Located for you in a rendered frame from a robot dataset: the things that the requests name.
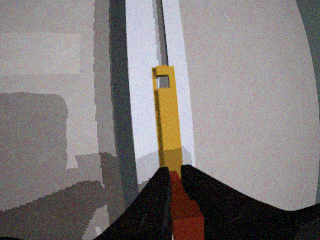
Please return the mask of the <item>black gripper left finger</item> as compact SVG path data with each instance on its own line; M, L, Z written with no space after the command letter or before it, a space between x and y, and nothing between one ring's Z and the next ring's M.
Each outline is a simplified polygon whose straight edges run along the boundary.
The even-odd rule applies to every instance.
M172 240L171 203L168 168L157 169L127 211L93 240Z

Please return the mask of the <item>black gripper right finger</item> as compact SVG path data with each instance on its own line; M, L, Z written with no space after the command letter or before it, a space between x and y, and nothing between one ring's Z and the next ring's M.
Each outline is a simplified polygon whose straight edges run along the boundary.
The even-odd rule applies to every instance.
M204 240L320 240L320 203L283 211L235 191L192 164L181 165L181 183L204 213Z

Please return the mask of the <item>grey aluminum slotted rail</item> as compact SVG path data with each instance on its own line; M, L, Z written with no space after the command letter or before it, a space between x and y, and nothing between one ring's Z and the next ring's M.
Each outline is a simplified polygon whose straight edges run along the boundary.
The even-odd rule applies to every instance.
M183 165L195 167L187 55L177 0L112 0L113 112L125 211L160 169L152 68L175 68Z

